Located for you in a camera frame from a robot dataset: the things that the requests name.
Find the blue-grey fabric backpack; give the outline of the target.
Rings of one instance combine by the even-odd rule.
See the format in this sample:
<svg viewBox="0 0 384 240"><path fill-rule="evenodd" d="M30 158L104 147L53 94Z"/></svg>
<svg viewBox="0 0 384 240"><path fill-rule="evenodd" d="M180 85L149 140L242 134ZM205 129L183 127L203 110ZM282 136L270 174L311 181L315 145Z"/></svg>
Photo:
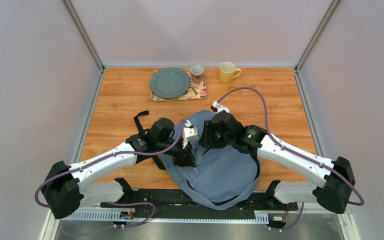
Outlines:
<svg viewBox="0 0 384 240"><path fill-rule="evenodd" d="M203 148L195 141L192 154L196 167L163 162L176 184L195 202L214 210L226 210L245 201L260 177L258 158L242 154L232 146Z"/></svg>

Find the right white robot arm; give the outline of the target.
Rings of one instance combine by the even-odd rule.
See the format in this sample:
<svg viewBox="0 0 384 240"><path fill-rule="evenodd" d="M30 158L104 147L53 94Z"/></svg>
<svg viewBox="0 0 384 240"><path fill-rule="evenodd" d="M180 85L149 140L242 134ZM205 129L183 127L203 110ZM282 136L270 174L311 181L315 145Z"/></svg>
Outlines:
<svg viewBox="0 0 384 240"><path fill-rule="evenodd" d="M308 179L303 182L273 181L265 195L265 203L270 209L276 210L292 202L318 203L330 212L343 214L350 204L356 180L348 159L339 156L332 160L306 152L262 127L242 125L224 110L203 122L199 145L206 149L231 146L242 154L281 164Z"/></svg>

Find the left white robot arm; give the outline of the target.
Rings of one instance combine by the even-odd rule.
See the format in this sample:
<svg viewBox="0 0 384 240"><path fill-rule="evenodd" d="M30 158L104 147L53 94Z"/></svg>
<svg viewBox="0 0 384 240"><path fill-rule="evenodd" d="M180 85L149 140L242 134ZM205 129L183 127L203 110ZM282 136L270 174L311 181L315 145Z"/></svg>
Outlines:
<svg viewBox="0 0 384 240"><path fill-rule="evenodd" d="M171 156L177 167L196 166L192 142L199 134L189 120L182 120L178 130L168 118L160 118L147 129L139 121L135 123L138 132L115 148L82 162L55 163L35 192L36 203L49 208L56 219L68 217L80 207L105 202L125 208L133 201L129 190L117 180L96 180L162 154Z"/></svg>

